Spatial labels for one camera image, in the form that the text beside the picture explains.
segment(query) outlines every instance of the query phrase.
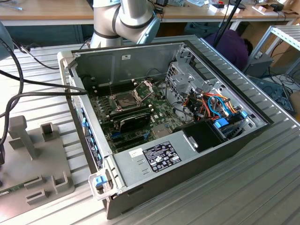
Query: warning label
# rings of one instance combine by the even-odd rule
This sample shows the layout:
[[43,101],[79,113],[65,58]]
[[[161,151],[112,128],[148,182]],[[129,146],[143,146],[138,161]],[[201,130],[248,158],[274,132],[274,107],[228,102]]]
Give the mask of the warning label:
[[152,170],[156,173],[174,165],[175,163],[181,162],[181,159],[170,142],[165,142],[143,150],[143,153]]

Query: metal shelf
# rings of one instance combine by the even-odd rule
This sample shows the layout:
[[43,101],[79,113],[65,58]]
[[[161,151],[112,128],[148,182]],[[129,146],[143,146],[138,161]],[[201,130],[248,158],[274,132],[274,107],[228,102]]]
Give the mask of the metal shelf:
[[[266,43],[268,38],[272,35],[276,35],[277,39],[273,42],[273,44],[267,50],[267,54],[269,54],[277,45],[279,40],[285,41],[289,45],[296,48],[300,51],[300,26],[292,25],[292,26],[270,26],[262,39],[259,41],[255,49],[252,51],[251,55],[248,58],[248,63],[243,70],[245,72],[247,68],[250,66],[252,60],[254,60],[257,53],[260,51],[261,47]],[[290,72],[300,63],[300,58],[296,60],[296,62],[287,70],[285,74],[290,74]]]

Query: wooden desk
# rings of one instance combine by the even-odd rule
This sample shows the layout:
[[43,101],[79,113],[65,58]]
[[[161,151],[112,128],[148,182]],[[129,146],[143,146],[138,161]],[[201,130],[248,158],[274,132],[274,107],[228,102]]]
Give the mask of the wooden desk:
[[[93,24],[93,10],[86,0],[19,0],[23,11],[0,6],[0,20],[6,26]],[[235,15],[232,28],[242,21],[294,21],[299,15],[263,16],[247,6]],[[184,7],[166,6],[162,22],[220,22],[222,13],[213,13],[207,6],[186,2]]]

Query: blue latch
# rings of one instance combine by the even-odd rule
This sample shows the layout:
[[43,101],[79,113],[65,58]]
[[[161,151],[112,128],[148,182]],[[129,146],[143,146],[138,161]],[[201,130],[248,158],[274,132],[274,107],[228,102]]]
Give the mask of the blue latch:
[[242,111],[241,114],[244,118],[246,118],[248,116],[248,114],[245,111]]
[[85,122],[86,122],[86,119],[83,118],[83,120],[82,120],[82,126],[83,126],[83,127],[85,126]]
[[107,182],[107,178],[105,175],[100,175],[94,178],[93,184],[95,187],[100,187],[101,185]]
[[215,121],[215,125],[217,126],[217,128],[221,128],[225,125],[228,125],[228,121],[225,118],[221,118]]

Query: slotted metal surface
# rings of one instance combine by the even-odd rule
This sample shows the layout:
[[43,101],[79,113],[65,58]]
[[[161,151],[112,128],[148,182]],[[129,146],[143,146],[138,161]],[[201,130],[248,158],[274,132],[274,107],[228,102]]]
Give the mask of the slotted metal surface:
[[271,32],[300,51],[300,26],[275,26]]
[[[157,196],[128,213],[107,221],[102,202],[95,201],[87,182],[89,169],[79,143],[75,126],[64,98],[23,99],[14,114],[30,118],[31,128],[52,121],[63,134],[72,177],[73,194],[15,217],[7,224],[103,224],[103,225],[185,225],[185,224],[299,224],[300,198],[300,131],[269,97],[256,89],[237,69],[231,66],[203,40],[196,36],[156,38],[154,42],[189,40],[212,63],[222,70],[272,120],[274,125],[250,142],[236,156]],[[79,45],[50,47],[33,54],[47,65],[56,65],[56,53],[78,49]],[[26,55],[17,53],[28,79],[60,83],[59,73],[43,69]],[[5,71],[16,71],[11,60],[0,62]],[[199,70],[206,76],[209,71]],[[0,77],[1,85],[13,86]]]

